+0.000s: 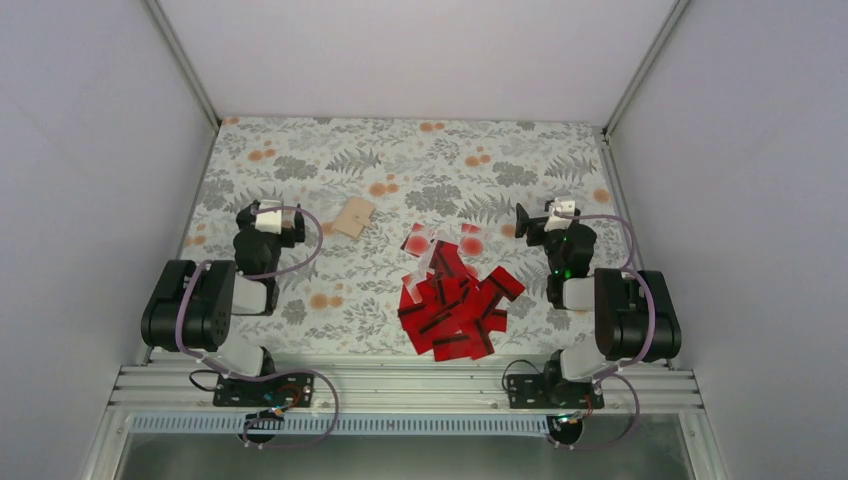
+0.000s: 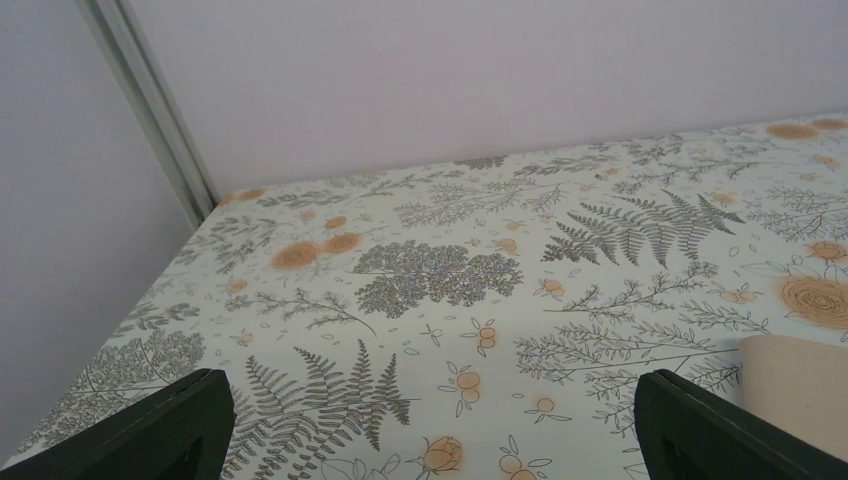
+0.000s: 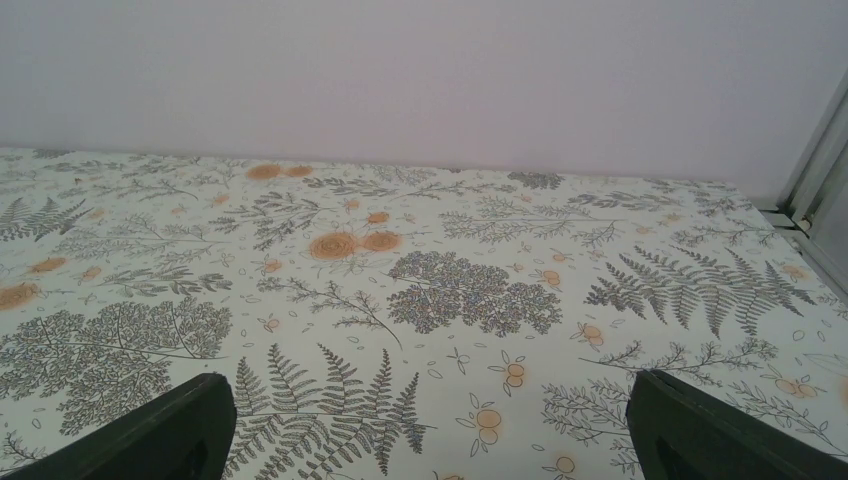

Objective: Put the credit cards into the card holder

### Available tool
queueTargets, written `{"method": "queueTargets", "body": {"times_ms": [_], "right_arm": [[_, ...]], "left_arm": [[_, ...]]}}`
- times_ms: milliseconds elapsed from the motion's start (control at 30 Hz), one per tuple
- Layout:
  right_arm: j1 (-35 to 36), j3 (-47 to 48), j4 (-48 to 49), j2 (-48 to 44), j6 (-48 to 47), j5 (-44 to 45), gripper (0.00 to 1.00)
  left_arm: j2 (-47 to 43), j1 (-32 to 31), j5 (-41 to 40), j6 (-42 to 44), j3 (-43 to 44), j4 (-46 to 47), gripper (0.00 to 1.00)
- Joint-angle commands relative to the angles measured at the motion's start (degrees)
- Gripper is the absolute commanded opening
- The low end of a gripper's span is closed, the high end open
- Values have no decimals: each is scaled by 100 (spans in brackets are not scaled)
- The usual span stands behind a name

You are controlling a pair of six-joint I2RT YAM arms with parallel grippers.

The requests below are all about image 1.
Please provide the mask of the beige card holder wallet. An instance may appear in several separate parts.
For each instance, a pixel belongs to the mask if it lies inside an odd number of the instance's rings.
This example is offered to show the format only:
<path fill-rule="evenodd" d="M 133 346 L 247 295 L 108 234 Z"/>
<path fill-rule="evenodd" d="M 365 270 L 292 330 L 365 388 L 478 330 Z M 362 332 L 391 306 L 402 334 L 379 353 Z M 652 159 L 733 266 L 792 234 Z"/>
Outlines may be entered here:
<path fill-rule="evenodd" d="M 362 197 L 351 197 L 332 222 L 335 232 L 358 239 L 362 231 L 371 224 L 376 205 Z"/>

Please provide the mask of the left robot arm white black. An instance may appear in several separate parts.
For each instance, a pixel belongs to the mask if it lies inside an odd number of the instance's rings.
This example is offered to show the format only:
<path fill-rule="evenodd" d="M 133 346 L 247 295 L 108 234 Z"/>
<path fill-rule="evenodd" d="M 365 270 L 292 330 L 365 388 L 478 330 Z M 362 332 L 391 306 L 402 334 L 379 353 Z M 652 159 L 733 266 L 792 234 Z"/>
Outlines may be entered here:
<path fill-rule="evenodd" d="M 233 331 L 242 317 L 275 312 L 283 250 L 306 239 L 306 218 L 279 201 L 255 200 L 236 216 L 231 260 L 170 260 L 141 318 L 144 343 L 151 348 L 188 355 L 225 378 L 239 380 L 238 390 L 255 405 L 270 402 L 278 377 L 270 352 Z"/>

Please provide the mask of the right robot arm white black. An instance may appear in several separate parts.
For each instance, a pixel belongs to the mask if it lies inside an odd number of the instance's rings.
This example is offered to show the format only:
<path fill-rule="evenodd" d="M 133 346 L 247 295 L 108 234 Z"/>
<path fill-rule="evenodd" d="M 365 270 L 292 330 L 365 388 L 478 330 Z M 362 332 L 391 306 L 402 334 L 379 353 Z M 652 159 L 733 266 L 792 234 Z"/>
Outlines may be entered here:
<path fill-rule="evenodd" d="M 596 383 L 621 368 L 672 359 L 682 347 L 682 332 L 662 272 L 636 270 L 633 255 L 619 268 L 593 267 L 598 235 L 585 220 L 612 220 L 615 215 L 583 215 L 576 204 L 557 198 L 545 206 L 545 217 L 532 217 L 515 207 L 515 236 L 540 246 L 550 273 L 546 295 L 558 310 L 587 311 L 594 330 L 584 340 L 553 355 L 553 373 L 541 384 L 544 399 L 565 407 L 580 393 L 580 382 Z"/>

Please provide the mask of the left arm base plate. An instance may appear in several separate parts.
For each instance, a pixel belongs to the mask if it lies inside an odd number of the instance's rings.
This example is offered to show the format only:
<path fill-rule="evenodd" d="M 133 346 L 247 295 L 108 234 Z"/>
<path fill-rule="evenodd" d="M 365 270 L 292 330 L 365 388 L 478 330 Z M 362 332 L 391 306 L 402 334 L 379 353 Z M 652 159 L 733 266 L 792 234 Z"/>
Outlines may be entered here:
<path fill-rule="evenodd" d="M 212 403 L 215 407 L 308 408 L 311 405 L 315 376 L 294 373 L 264 382 L 219 377 Z"/>

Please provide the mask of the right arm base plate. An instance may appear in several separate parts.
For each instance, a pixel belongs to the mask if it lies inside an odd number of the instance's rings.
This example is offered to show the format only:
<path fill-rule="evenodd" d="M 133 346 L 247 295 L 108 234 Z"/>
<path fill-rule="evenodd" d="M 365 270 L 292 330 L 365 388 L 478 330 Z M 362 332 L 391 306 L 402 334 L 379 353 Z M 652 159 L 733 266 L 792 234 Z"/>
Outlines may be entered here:
<path fill-rule="evenodd" d="M 603 409 L 605 401 L 588 382 L 547 380 L 541 374 L 510 374 L 504 380 L 513 409 Z"/>

